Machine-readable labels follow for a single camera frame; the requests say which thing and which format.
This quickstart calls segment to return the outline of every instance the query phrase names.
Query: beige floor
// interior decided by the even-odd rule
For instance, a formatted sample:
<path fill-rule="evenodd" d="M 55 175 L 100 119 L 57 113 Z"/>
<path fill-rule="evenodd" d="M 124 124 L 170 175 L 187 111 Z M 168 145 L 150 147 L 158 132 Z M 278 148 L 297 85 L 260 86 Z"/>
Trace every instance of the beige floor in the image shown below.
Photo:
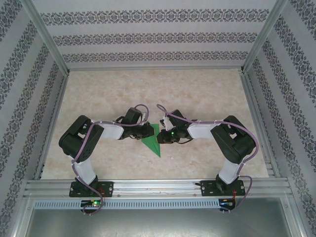
<path fill-rule="evenodd" d="M 237 70 L 71 72 L 42 179 L 74 179 L 58 140 L 78 116 L 112 121 L 139 103 L 148 105 L 151 123 L 159 123 L 163 116 L 156 108 L 160 103 L 189 119 L 234 115 L 255 132 Z M 100 179 L 215 178 L 225 160 L 216 142 L 204 139 L 161 145 L 160 158 L 141 141 L 103 139 L 91 159 Z M 268 177 L 261 152 L 241 174 Z"/>

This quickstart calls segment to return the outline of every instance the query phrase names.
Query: patterned wallpaper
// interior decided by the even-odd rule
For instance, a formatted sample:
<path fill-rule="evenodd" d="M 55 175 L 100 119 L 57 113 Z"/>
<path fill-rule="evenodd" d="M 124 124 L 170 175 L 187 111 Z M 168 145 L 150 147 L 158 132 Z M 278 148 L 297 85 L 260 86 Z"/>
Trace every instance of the patterned wallpaper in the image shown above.
<path fill-rule="evenodd" d="M 0 237 L 33 179 L 64 76 L 21 3 L 0 0 Z"/>
<path fill-rule="evenodd" d="M 316 236 L 315 26 L 315 3 L 289 1 L 248 72 L 308 236 Z"/>
<path fill-rule="evenodd" d="M 70 69 L 242 66 L 276 0 L 34 0 Z"/>

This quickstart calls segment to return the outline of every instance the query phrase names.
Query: cable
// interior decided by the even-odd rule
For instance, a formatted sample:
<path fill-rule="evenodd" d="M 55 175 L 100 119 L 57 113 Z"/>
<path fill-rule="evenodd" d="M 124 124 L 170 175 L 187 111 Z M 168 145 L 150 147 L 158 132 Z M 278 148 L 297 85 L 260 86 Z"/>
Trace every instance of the cable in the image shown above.
<path fill-rule="evenodd" d="M 232 211 L 235 211 L 238 207 L 240 207 L 240 205 L 245 201 L 245 199 L 246 199 L 246 197 L 247 197 L 247 195 L 248 195 L 248 193 L 249 193 L 249 191 L 250 191 L 250 189 L 252 187 L 252 178 L 249 175 L 241 175 L 239 177 L 241 177 L 241 178 L 249 178 L 250 179 L 250 184 L 249 184 L 249 187 L 248 187 L 245 195 L 243 196 L 242 200 L 240 201 L 238 206 L 236 206 Z"/>
<path fill-rule="evenodd" d="M 81 179 L 81 177 L 79 176 L 78 172 L 76 171 L 76 168 L 75 168 L 74 164 L 75 164 L 75 162 L 79 159 L 79 157 L 80 157 L 80 155 L 81 155 L 81 153 L 82 153 L 82 151 L 83 151 L 83 149 L 84 149 L 84 147 L 85 147 L 85 145 L 86 145 L 86 143 L 87 143 L 87 141 L 88 141 L 88 138 L 89 138 L 89 136 L 90 136 L 90 133 L 91 133 L 91 131 L 92 131 L 94 125 L 97 125 L 97 124 L 100 124 L 100 123 L 105 123 L 105 124 L 113 124 L 113 125 L 118 125 L 118 126 L 133 127 L 133 126 L 138 126 L 138 125 L 140 125 L 140 124 L 146 122 L 146 121 L 148 120 L 148 117 L 149 117 L 149 109 L 148 109 L 148 107 L 147 107 L 146 105 L 144 105 L 144 104 L 138 104 L 138 105 L 136 105 L 134 108 L 136 109 L 136 108 L 139 107 L 139 106 L 145 107 L 147 111 L 146 111 L 146 115 L 145 115 L 144 119 L 143 119 L 142 121 L 138 122 L 138 123 L 135 123 L 135 124 L 122 124 L 122 123 L 109 122 L 109 121 L 96 121 L 96 122 L 92 123 L 91 126 L 90 126 L 90 128 L 89 128 L 89 130 L 88 130 L 88 132 L 87 132 L 87 134 L 86 134 L 86 136 L 85 136 L 85 138 L 84 138 L 84 140 L 83 140 L 83 143 L 82 143 L 82 146 L 81 146 L 80 149 L 79 149 L 79 152 L 77 153 L 76 157 L 71 161 L 71 163 L 72 163 L 72 168 L 73 168 L 73 171 L 74 171 L 74 173 L 75 173 L 77 179 L 78 179 L 82 184 L 84 184 L 87 188 L 89 188 L 90 190 L 92 190 L 94 193 L 96 193 L 96 194 L 100 197 L 100 201 L 101 201 L 100 206 L 99 206 L 98 209 L 96 209 L 94 212 L 89 213 L 89 216 L 92 216 L 92 215 L 96 214 L 97 212 L 99 212 L 99 211 L 101 210 L 101 208 L 103 207 L 103 204 L 104 204 L 103 196 L 102 196 L 98 191 L 96 191 L 94 188 L 90 187 L 86 182 L 84 182 L 83 179 Z M 83 210 L 82 210 L 84 215 L 86 214 L 86 212 L 85 212 L 86 207 L 87 207 L 87 206 L 84 206 L 84 208 L 83 208 Z"/>
<path fill-rule="evenodd" d="M 225 207 L 223 207 L 223 206 L 221 206 L 220 209 L 223 209 L 223 210 L 225 210 L 225 211 L 228 211 L 229 214 L 231 213 L 231 210 L 229 210 L 228 208 L 225 208 Z"/>
<path fill-rule="evenodd" d="M 233 200 L 234 200 L 233 203 L 236 203 L 236 193 L 237 193 L 236 190 L 233 189 L 233 195 L 234 195 L 233 196 Z"/>
<path fill-rule="evenodd" d="M 177 142 L 178 144 L 186 144 L 186 143 L 188 143 L 188 142 L 191 142 L 193 139 L 190 139 L 190 140 L 188 140 L 188 141 L 186 141 L 186 142 Z"/>
<path fill-rule="evenodd" d="M 226 125 L 230 125 L 230 126 L 234 126 L 234 127 L 237 127 L 243 131 L 245 131 L 246 133 L 249 134 L 249 136 L 254 140 L 255 144 L 256 144 L 256 150 L 255 152 L 248 158 L 246 158 L 242 164 L 240 165 L 238 171 L 237 171 L 237 175 L 239 175 L 242 167 L 244 166 L 244 163 L 246 163 L 247 161 L 251 160 L 252 158 L 255 157 L 255 155 L 257 155 L 258 151 L 259 151 L 259 142 L 258 142 L 258 139 L 255 137 L 255 135 L 253 135 L 248 129 L 242 127 L 242 126 L 239 126 L 238 124 L 235 124 L 235 123 L 232 123 L 232 122 L 225 122 L 225 121 L 208 121 L 208 122 L 204 122 L 204 121 L 192 121 L 192 120 L 188 120 L 186 118 L 182 118 L 182 117 L 179 117 L 179 116 L 176 116 L 176 115 L 173 115 L 172 113 L 169 113 L 166 108 L 160 104 L 157 104 L 157 108 L 160 109 L 161 111 L 163 111 L 165 113 L 165 116 L 169 115 L 169 116 L 172 116 L 176 119 L 180 119 L 180 120 L 183 120 L 185 122 L 190 122 L 190 123 L 195 123 L 195 124 L 226 124 Z"/>

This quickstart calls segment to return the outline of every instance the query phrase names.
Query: green triangular object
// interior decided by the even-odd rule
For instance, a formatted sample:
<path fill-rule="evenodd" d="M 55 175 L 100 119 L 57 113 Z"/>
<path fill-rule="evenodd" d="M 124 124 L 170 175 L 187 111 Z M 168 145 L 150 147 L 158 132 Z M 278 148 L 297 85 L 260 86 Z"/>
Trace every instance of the green triangular object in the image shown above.
<path fill-rule="evenodd" d="M 146 137 L 142 139 L 144 143 L 150 150 L 152 150 L 157 156 L 160 157 L 160 144 L 157 142 L 157 135 L 159 134 L 159 124 L 150 124 L 154 128 L 155 134 L 151 137 Z"/>

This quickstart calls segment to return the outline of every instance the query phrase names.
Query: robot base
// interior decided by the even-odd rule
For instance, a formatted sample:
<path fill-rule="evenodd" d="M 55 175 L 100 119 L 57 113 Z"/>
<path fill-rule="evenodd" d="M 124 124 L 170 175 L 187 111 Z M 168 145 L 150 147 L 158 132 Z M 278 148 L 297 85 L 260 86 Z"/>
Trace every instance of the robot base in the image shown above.
<path fill-rule="evenodd" d="M 236 191 L 236 196 L 244 196 L 245 188 L 242 180 L 236 180 L 230 184 L 230 186 L 222 192 L 216 186 L 215 180 L 203 180 L 199 184 L 201 186 L 201 194 L 203 197 L 219 197 L 219 196 L 233 196 L 233 191 Z"/>
<path fill-rule="evenodd" d="M 98 191 L 103 197 L 110 198 L 113 193 L 113 182 L 98 181 L 96 177 L 91 183 L 90 187 Z M 72 182 L 69 191 L 69 197 L 71 198 L 97 198 L 99 197 L 95 192 L 88 189 L 79 180 Z"/>

